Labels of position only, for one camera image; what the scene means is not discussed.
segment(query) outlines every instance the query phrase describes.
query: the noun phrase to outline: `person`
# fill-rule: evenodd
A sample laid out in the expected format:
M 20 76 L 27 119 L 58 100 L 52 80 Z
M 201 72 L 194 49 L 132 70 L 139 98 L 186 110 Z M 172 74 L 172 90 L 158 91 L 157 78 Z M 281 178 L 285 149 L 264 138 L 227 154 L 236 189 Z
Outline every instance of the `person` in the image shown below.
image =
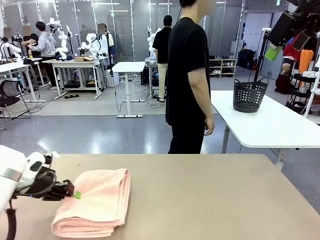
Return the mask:
M 105 31 L 105 35 L 99 35 L 98 36 L 98 39 L 99 40 L 107 40 L 107 35 L 108 35 L 108 46 L 109 46 L 109 51 L 110 51 L 110 58 L 111 58 L 111 63 L 113 64 L 114 63 L 114 55 L 116 54 L 116 51 L 115 51 L 115 44 L 114 44 L 114 39 L 111 35 L 111 33 L 108 31 L 108 28 L 107 28 L 107 25 L 104 23 L 104 31 Z M 103 64 L 105 66 L 109 66 L 110 63 L 109 63 L 109 58 L 105 58 L 103 60 Z
M 158 101 L 164 103 L 165 97 L 165 81 L 168 68 L 168 45 L 169 36 L 171 33 L 172 17 L 166 15 L 163 18 L 164 28 L 159 31 L 154 38 L 152 47 L 155 49 L 155 56 L 158 62 L 158 72 L 159 72 L 159 96 Z
M 207 36 L 197 23 L 213 13 L 216 1 L 179 1 L 182 15 L 171 31 L 168 49 L 165 118 L 172 128 L 168 153 L 199 154 L 204 135 L 213 133 L 215 121 Z
M 38 45 L 38 41 L 39 41 L 39 37 L 35 33 L 31 33 L 30 36 L 24 36 L 23 37 L 23 42 L 21 44 L 22 44 L 22 46 L 25 46 L 27 55 L 29 55 L 29 50 L 30 50 L 28 45 L 37 46 Z M 31 51 L 31 54 L 32 54 L 32 57 L 34 57 L 34 58 L 40 58 L 41 57 L 41 54 L 38 51 Z
M 56 40 L 52 37 L 50 32 L 46 31 L 46 24 L 43 21 L 37 21 L 35 27 L 41 32 L 38 46 L 27 45 L 32 51 L 41 52 L 42 62 L 47 60 L 56 59 Z M 56 78 L 54 69 L 51 63 L 44 64 L 45 71 L 49 77 L 51 88 L 50 90 L 56 90 Z

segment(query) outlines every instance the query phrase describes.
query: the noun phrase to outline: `folded towel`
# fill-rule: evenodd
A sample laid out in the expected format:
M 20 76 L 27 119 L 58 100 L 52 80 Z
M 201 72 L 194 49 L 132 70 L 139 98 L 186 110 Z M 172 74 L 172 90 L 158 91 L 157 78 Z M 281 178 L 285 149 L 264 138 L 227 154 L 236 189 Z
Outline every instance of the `folded towel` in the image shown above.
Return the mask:
M 52 223 L 55 235 L 64 238 L 102 238 L 126 220 L 130 194 L 127 169 L 83 172 L 73 183 L 81 199 L 67 197 Z

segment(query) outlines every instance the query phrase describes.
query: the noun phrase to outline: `hair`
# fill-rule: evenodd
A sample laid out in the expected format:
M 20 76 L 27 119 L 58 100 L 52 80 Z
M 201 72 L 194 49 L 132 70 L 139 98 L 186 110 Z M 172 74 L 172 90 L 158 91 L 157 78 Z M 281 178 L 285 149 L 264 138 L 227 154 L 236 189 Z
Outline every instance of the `hair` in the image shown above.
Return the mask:
M 170 27 L 172 25 L 172 16 L 170 15 L 166 15 L 163 18 L 163 25 L 165 27 Z
M 36 42 L 38 42 L 38 41 L 39 41 L 39 37 L 38 37 L 38 35 L 37 35 L 37 34 L 35 34 L 35 33 L 31 33 L 31 35 L 30 35 L 30 39 L 33 39 L 33 40 L 35 40 Z
M 180 1 L 180 6 L 182 8 L 191 7 L 197 2 L 197 0 L 179 0 L 179 1 Z
M 46 24 L 43 21 L 37 21 L 35 27 L 42 32 L 46 30 Z

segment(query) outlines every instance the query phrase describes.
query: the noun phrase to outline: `office chair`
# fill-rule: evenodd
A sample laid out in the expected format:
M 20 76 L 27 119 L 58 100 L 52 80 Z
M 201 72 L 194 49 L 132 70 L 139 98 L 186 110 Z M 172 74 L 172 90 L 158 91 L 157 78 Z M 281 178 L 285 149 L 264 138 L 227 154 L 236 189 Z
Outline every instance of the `office chair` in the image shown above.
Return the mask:
M 32 116 L 22 96 L 22 93 L 19 87 L 19 82 L 20 82 L 19 80 L 8 79 L 8 80 L 2 81 L 0 84 L 0 107 L 6 109 L 11 120 L 14 120 L 26 113 L 30 114 L 30 118 Z M 8 106 L 14 105 L 17 102 L 19 102 L 21 100 L 20 98 L 22 99 L 27 110 L 17 116 L 11 116 L 8 110 Z

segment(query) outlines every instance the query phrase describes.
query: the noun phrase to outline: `glass wall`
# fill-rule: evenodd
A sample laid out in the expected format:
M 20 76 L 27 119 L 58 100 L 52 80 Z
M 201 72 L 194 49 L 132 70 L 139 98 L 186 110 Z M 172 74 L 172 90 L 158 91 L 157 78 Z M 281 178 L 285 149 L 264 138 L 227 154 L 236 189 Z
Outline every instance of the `glass wall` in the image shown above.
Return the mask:
M 239 2 L 221 1 L 213 16 L 200 20 L 199 25 L 205 26 L 211 55 L 230 53 L 231 42 L 237 38 Z M 172 16 L 172 25 L 175 25 L 181 10 L 179 0 L 3 0 L 2 7 L 4 24 L 11 27 L 13 35 L 21 33 L 24 25 L 30 25 L 31 31 L 39 34 L 35 27 L 39 20 L 45 23 L 50 18 L 59 20 L 65 34 L 68 25 L 73 33 L 71 42 L 75 53 L 79 53 L 79 44 L 86 42 L 87 34 L 97 33 L 97 24 L 105 23 L 113 36 L 114 60 L 118 62 L 144 61 L 149 56 L 148 26 L 152 32 L 162 29 L 167 14 Z M 53 36 L 60 45 L 58 33 Z

